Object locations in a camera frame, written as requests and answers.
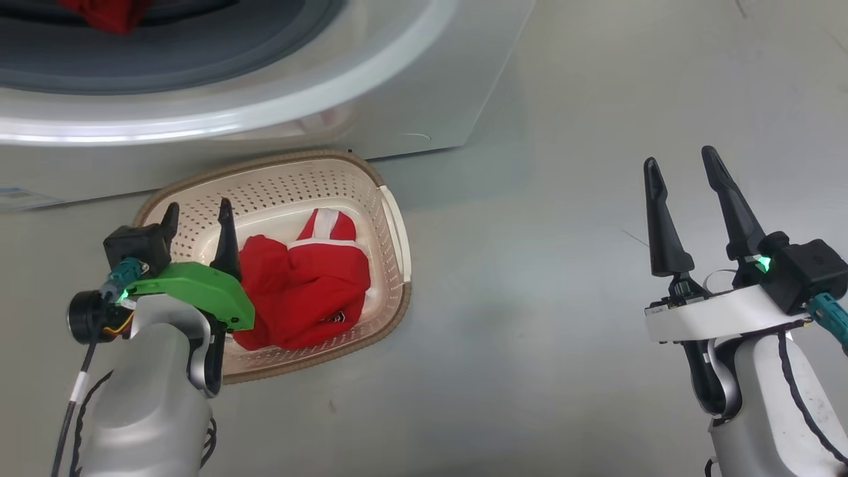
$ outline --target white cable label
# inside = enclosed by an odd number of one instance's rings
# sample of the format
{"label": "white cable label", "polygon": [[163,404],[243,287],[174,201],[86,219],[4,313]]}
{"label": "white cable label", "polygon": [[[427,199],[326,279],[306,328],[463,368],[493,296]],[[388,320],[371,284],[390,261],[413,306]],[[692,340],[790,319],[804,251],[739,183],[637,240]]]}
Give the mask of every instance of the white cable label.
{"label": "white cable label", "polygon": [[70,401],[71,402],[79,402],[82,401],[82,397],[86,394],[86,387],[88,386],[88,373],[85,371],[80,371],[80,373],[76,376],[76,384],[74,384],[74,392],[70,393]]}

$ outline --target red cloth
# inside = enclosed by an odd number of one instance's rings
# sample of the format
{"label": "red cloth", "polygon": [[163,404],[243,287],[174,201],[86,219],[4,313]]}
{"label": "red cloth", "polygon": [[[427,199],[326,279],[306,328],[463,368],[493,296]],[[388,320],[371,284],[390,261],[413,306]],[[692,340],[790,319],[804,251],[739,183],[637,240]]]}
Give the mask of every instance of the red cloth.
{"label": "red cloth", "polygon": [[368,257],[355,239],[350,217],[330,209],[315,209],[288,247],[264,235],[248,238],[239,260],[256,320],[254,329],[233,334],[236,342],[251,351],[297,350],[351,329],[371,287]]}
{"label": "red cloth", "polygon": [[153,0],[59,0],[100,31],[127,35],[142,21]]}

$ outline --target label on washing machine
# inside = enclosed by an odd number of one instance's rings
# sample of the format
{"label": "label on washing machine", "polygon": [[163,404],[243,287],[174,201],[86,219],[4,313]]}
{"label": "label on washing machine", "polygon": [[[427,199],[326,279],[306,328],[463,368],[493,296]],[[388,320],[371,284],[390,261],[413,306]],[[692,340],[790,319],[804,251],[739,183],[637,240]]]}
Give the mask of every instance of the label on washing machine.
{"label": "label on washing machine", "polygon": [[0,210],[30,209],[61,202],[59,199],[36,194],[23,188],[0,188]]}

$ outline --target laundry basket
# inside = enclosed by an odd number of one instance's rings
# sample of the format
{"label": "laundry basket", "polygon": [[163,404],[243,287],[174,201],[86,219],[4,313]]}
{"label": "laundry basket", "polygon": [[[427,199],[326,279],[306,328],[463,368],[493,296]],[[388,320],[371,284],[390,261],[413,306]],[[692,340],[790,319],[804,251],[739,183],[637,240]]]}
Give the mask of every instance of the laundry basket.
{"label": "laundry basket", "polygon": [[208,265],[215,256],[221,198],[232,202],[239,247],[263,234],[286,243],[296,239],[312,210],[330,207],[354,220],[357,242],[371,269],[371,290],[359,322],[326,343],[296,351],[277,347],[246,351],[227,338],[224,383],[291,373],[347,355],[385,338],[410,303],[410,246],[392,193],[368,163],[353,154],[310,151],[231,166],[178,182],[157,192],[134,225],[162,219],[171,202],[180,205],[180,225],[171,244],[173,261]]}

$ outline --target yellow wire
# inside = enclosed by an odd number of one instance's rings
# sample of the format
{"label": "yellow wire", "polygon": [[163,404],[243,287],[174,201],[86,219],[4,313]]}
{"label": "yellow wire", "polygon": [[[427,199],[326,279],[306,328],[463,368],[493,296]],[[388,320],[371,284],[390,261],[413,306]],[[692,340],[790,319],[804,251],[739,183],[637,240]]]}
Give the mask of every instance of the yellow wire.
{"label": "yellow wire", "polygon": [[106,327],[106,328],[103,329],[103,331],[108,331],[108,332],[113,333],[113,334],[120,334],[122,331],[124,331],[124,328],[126,328],[126,325],[130,324],[130,322],[132,321],[132,317],[134,317],[134,316],[136,316],[135,312],[130,313],[130,316],[126,319],[124,324],[120,325],[120,328],[118,328],[118,329],[112,329],[112,328]]}

